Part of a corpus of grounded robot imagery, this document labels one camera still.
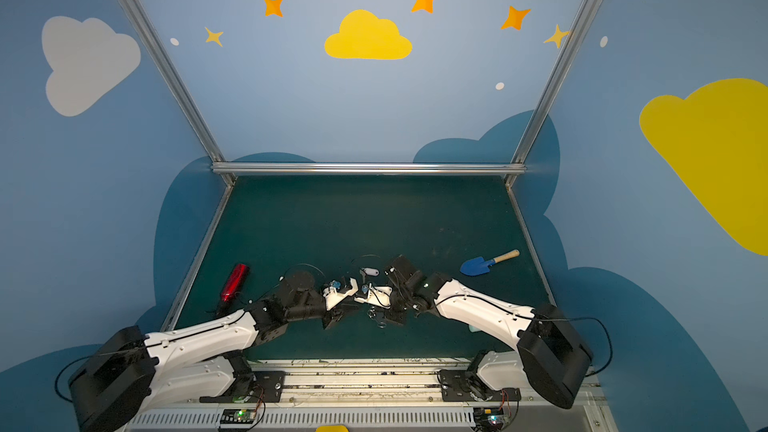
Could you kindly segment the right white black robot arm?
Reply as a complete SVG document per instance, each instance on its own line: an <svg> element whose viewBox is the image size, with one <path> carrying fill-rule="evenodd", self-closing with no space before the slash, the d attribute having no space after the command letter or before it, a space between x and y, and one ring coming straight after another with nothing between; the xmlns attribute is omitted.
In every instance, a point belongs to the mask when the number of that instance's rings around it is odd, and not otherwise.
<svg viewBox="0 0 768 432"><path fill-rule="evenodd" d="M482 294L443 274L416 272L405 280L388 272L388 286L364 285L354 295L391 322L411 311L464 323L510 347L481 351L468 368L449 377L447 389L461 400L487 401L526 379L550 404L570 409L588 375L594 354L561 311L549 304L515 305Z"/></svg>

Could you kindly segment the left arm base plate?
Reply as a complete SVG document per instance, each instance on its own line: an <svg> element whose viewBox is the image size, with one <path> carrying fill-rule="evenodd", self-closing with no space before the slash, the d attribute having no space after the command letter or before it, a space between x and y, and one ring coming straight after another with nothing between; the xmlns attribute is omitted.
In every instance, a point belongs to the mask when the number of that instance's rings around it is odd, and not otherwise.
<svg viewBox="0 0 768 432"><path fill-rule="evenodd" d="M253 371L237 377L218 396L203 396L200 403L278 403L281 400L286 373L284 371Z"/></svg>

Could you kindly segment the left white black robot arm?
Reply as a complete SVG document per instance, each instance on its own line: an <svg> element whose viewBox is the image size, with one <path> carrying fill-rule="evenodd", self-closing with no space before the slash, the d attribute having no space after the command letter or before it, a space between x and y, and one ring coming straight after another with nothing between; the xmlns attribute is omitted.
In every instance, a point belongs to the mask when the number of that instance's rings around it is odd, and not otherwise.
<svg viewBox="0 0 768 432"><path fill-rule="evenodd" d="M209 322L148 334L123 328L68 381L78 427L118 431L153 405L221 395L246 366L239 352L277 339L292 322L319 319L329 327L358 291L354 278L317 290L313 275L299 271L275 294Z"/></svg>

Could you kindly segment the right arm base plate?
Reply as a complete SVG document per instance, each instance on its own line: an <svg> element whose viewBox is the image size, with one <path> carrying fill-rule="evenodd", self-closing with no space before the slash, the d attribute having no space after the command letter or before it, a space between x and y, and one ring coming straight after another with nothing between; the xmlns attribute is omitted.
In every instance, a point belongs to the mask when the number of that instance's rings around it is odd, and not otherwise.
<svg viewBox="0 0 768 432"><path fill-rule="evenodd" d="M517 402L521 400L519 388L493 390L469 370L441 369L437 372L444 402Z"/></svg>

